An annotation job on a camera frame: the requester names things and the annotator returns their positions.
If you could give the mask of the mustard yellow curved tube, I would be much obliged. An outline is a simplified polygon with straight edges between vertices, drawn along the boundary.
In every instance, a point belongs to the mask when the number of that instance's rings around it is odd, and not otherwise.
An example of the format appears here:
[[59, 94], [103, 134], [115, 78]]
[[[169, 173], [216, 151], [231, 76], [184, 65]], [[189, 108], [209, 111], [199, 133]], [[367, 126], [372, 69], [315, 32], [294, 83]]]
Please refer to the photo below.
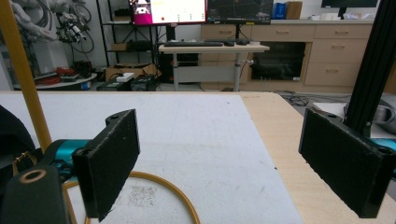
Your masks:
[[[154, 182], [156, 184], [159, 184], [159, 185], [165, 187], [166, 189], [168, 189], [169, 191], [174, 193], [179, 198], [179, 200], [184, 204], [185, 208], [188, 211], [188, 214], [190, 215], [192, 223], [193, 224], [201, 224], [201, 220], [200, 220], [200, 218], [198, 216], [198, 213], [196, 212], [196, 210], [195, 210], [193, 204], [191, 203], [190, 199], [187, 197], [187, 195], [181, 189], [179, 189], [173, 183], [171, 183], [168, 180], [166, 180], [164, 178], [161, 178], [159, 176], [156, 176], [156, 175], [153, 175], [153, 174], [149, 174], [149, 173], [144, 173], [144, 172], [137, 172], [137, 171], [132, 171], [129, 174], [129, 177], [146, 179], [148, 181]], [[70, 208], [70, 215], [71, 215], [72, 224], [78, 224], [78, 222], [76, 220], [76, 215], [74, 214], [73, 205], [72, 205], [72, 203], [70, 201], [70, 197], [68, 195], [68, 190], [71, 189], [71, 188], [76, 187], [77, 185], [78, 185], [77, 181], [66, 181], [63, 184], [63, 191], [65, 193], [66, 200], [68, 201], [68, 207]]]

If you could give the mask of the light wooden drawer cabinet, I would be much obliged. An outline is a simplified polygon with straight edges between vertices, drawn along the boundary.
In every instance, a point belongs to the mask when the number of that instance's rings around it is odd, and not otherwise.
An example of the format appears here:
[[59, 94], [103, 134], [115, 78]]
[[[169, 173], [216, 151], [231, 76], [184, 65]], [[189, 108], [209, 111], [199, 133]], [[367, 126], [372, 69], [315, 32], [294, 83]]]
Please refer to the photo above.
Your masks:
[[201, 38], [242, 38], [261, 42], [305, 44], [298, 80], [254, 79], [248, 67], [240, 78], [243, 91], [350, 92], [372, 30], [371, 21], [275, 20], [269, 25], [207, 24]]

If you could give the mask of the grey white device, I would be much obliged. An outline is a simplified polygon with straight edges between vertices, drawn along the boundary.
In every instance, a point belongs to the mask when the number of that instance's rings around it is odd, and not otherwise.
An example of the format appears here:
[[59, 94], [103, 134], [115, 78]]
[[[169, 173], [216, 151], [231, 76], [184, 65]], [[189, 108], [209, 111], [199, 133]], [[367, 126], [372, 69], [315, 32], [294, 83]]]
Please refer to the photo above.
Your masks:
[[373, 123], [379, 125], [396, 125], [396, 111], [384, 101], [380, 101], [373, 117]]

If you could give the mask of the black keyboard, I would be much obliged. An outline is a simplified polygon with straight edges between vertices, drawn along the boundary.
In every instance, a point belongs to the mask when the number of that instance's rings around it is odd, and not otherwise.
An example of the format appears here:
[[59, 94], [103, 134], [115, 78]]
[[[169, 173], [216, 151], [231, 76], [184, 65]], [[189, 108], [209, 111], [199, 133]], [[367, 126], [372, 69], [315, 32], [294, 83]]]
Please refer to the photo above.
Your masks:
[[165, 47], [222, 47], [220, 42], [166, 42]]

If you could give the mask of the light wooden office desk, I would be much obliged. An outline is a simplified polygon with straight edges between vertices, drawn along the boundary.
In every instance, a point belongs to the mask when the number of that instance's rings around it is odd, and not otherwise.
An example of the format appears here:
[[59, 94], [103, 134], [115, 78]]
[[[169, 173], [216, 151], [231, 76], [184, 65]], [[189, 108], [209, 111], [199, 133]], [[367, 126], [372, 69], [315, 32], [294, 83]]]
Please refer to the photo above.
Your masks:
[[[159, 52], [172, 54], [174, 72], [174, 90], [178, 91], [180, 83], [191, 82], [233, 82], [233, 91], [239, 91], [242, 54], [250, 52], [265, 52], [269, 47], [262, 45], [233, 47], [159, 47]], [[233, 53], [233, 65], [227, 66], [182, 66], [178, 65], [177, 55], [181, 53]]]

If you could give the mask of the black metal shelf rack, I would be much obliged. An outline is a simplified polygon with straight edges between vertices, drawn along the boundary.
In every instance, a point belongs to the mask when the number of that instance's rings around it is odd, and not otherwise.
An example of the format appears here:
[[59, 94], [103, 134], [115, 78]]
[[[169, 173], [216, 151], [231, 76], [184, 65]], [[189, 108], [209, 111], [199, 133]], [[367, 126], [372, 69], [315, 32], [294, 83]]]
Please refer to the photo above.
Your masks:
[[133, 0], [95, 0], [106, 64], [155, 63], [158, 30], [134, 23]]

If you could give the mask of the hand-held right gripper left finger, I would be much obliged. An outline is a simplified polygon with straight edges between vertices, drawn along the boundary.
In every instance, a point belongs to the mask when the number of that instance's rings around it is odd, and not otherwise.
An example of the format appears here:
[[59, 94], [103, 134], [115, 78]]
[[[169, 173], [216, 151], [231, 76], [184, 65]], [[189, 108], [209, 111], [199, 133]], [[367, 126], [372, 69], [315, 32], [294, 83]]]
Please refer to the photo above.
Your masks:
[[102, 221], [140, 154], [134, 109], [106, 118], [106, 127], [72, 153], [86, 215]]

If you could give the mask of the black monitor on cabinet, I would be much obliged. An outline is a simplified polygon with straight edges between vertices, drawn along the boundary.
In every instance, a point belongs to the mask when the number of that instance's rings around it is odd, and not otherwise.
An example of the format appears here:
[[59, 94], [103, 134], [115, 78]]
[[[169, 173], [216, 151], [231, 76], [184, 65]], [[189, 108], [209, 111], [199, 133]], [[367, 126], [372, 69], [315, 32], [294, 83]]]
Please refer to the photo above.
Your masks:
[[378, 0], [321, 0], [322, 8], [338, 8], [338, 16], [344, 18], [349, 7], [376, 7]]

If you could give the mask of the open cardboard box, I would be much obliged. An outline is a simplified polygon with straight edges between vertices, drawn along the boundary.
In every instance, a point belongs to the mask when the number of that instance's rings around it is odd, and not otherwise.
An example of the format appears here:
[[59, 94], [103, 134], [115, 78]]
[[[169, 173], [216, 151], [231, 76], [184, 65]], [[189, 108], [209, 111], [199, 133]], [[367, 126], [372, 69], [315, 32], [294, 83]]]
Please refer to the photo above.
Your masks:
[[124, 73], [134, 73], [136, 77], [140, 75], [154, 75], [159, 77], [162, 74], [153, 63], [118, 63], [106, 68], [106, 80]]

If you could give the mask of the blue box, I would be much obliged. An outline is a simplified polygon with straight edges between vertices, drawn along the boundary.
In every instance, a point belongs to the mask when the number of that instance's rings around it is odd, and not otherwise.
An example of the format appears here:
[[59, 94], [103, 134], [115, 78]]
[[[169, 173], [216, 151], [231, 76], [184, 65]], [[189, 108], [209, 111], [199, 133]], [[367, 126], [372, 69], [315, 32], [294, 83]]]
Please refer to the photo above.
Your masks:
[[272, 19], [273, 20], [284, 20], [286, 18], [287, 5], [285, 3], [274, 3]]

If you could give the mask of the monitor with dark screen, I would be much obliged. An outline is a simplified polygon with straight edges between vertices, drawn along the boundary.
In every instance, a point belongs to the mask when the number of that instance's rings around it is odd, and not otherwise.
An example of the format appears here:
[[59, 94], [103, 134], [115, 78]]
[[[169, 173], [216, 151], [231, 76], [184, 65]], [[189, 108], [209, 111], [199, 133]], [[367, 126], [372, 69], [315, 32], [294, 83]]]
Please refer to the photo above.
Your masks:
[[273, 3], [273, 0], [207, 0], [207, 22], [269, 24]]

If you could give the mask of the white round table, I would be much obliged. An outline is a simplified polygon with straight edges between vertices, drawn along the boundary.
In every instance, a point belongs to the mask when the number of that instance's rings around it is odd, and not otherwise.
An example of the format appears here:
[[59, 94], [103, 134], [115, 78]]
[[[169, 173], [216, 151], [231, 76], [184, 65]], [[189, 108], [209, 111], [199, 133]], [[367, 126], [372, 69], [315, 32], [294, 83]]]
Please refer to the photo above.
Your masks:
[[91, 82], [97, 77], [96, 73], [91, 73], [88, 78], [79, 78], [74, 82], [59, 82], [51, 85], [36, 85], [38, 91], [85, 91], [91, 87]]

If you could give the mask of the black computer tower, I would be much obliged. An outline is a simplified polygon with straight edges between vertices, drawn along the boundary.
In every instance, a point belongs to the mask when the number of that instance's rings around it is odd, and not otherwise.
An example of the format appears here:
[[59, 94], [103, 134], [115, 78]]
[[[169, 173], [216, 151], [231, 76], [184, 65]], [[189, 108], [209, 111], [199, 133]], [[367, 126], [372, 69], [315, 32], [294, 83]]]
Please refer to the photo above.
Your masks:
[[[197, 66], [199, 61], [198, 53], [180, 53], [177, 55], [178, 67], [191, 67]], [[160, 81], [162, 83], [174, 82], [174, 57], [172, 54], [161, 53], [158, 56], [158, 68], [161, 71]]]

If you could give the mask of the brown box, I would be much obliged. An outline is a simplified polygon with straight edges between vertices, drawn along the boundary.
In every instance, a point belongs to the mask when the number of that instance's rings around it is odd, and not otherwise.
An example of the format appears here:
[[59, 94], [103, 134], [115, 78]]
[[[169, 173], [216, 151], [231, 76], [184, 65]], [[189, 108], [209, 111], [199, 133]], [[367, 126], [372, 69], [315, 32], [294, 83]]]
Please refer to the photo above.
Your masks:
[[286, 3], [286, 19], [299, 20], [303, 8], [302, 1], [288, 1]]

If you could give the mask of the black metal profile stand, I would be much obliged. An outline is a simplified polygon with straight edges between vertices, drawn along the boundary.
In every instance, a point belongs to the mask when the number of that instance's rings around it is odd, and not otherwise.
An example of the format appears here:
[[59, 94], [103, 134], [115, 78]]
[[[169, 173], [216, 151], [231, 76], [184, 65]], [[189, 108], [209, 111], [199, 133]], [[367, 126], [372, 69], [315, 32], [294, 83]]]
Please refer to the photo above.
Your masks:
[[396, 0], [380, 0], [344, 123], [369, 136], [375, 111], [396, 60]]

